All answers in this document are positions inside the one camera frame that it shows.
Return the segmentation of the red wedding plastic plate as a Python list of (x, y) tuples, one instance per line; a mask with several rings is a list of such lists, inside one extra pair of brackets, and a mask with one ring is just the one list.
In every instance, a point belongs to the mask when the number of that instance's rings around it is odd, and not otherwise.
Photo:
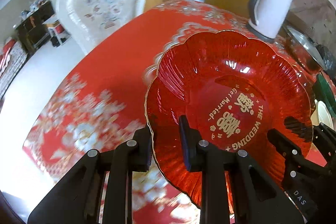
[(310, 98), (294, 67), (267, 43), (235, 31), (199, 32), (166, 51), (145, 108), (159, 170), (196, 206), (201, 174), (183, 161), (181, 116), (220, 149), (246, 150), (277, 184), (285, 160), (267, 132), (277, 129), (303, 155), (313, 138)]

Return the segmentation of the black plastic bag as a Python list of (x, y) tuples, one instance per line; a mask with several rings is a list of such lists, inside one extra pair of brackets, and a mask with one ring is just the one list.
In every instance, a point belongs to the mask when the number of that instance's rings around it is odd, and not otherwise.
[(326, 72), (329, 74), (335, 74), (335, 70), (336, 70), (335, 56), (329, 51), (329, 49), (326, 46), (318, 44), (316, 46), (316, 49), (323, 59)]

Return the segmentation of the far white bowl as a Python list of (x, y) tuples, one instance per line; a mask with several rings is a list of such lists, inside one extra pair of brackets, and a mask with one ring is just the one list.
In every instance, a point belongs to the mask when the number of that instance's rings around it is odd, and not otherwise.
[(332, 130), (334, 129), (332, 117), (325, 103), (322, 101), (315, 100), (315, 110), (311, 115), (311, 122), (314, 126), (318, 126), (320, 123), (323, 123)]

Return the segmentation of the round wooden table top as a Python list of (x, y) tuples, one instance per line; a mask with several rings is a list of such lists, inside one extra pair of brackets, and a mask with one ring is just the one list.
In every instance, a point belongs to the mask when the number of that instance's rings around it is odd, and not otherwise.
[(329, 0), (293, 0), (286, 20), (315, 43), (335, 50), (335, 8)]

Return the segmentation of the dark wooden side cabinet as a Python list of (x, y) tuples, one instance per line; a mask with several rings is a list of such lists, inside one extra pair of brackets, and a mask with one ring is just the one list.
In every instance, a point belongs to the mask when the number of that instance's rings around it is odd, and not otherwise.
[(25, 46), (30, 56), (51, 38), (44, 22), (54, 13), (52, 3), (46, 1), (15, 28), (18, 40)]

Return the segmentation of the steel pot with glass lid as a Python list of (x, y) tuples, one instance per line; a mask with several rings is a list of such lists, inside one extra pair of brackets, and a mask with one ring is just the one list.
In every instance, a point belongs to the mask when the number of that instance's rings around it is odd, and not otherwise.
[(326, 65), (310, 38), (291, 26), (286, 20), (282, 29), (286, 34), (285, 49), (308, 73), (316, 74), (326, 70)]

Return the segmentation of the white electric kettle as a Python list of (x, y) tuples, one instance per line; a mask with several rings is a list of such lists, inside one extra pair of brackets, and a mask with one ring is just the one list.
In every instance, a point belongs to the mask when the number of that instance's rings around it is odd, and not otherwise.
[(258, 38), (273, 42), (293, 0), (249, 0), (248, 28)]

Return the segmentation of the green plastic plate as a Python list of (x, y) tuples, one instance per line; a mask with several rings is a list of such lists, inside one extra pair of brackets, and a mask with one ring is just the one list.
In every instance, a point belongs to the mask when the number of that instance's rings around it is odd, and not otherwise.
[(335, 118), (335, 97), (327, 80), (325, 80), (322, 74), (317, 75), (316, 82), (313, 85), (313, 91), (315, 99), (322, 101), (329, 110), (330, 115)]

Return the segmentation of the red floral tablecloth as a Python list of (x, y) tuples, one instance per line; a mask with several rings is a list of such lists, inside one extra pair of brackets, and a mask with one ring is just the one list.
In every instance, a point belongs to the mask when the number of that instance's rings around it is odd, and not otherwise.
[(168, 48), (201, 31), (250, 36), (246, 20), (196, 1), (170, 0), (128, 23), (69, 73), (38, 116), (24, 151), (55, 181), (91, 148), (129, 140), (145, 122), (147, 86)]

